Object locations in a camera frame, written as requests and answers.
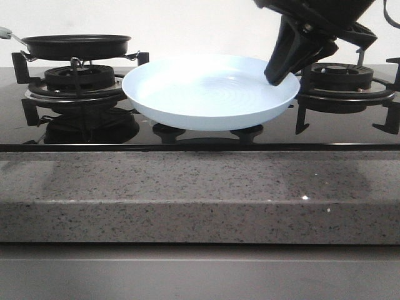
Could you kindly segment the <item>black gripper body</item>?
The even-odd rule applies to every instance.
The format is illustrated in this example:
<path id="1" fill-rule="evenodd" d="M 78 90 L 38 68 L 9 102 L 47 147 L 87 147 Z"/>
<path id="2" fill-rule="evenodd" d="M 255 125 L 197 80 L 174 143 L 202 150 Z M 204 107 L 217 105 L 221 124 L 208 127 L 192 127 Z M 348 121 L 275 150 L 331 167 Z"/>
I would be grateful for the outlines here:
<path id="1" fill-rule="evenodd" d="M 259 8 L 268 8 L 300 23 L 319 28 L 325 33 L 367 49 L 377 36 L 358 19 L 372 1 L 256 1 Z"/>

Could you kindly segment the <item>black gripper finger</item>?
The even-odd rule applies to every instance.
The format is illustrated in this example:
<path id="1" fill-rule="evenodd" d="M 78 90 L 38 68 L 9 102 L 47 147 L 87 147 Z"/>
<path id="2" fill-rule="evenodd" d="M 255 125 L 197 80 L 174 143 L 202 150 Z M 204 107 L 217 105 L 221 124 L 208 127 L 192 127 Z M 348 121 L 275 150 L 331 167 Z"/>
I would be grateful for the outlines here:
<path id="1" fill-rule="evenodd" d="M 283 15 L 279 27 L 276 45 L 271 54 L 264 75 L 269 84 L 279 85 L 291 73 L 294 52 L 300 45 L 309 43 L 322 43 L 325 36 L 315 29 L 306 29 L 304 24 Z"/>
<path id="2" fill-rule="evenodd" d="M 294 52 L 294 61 L 290 67 L 290 72 L 296 73 L 320 59 L 332 56 L 337 50 L 338 46 L 332 40 L 302 44 Z"/>

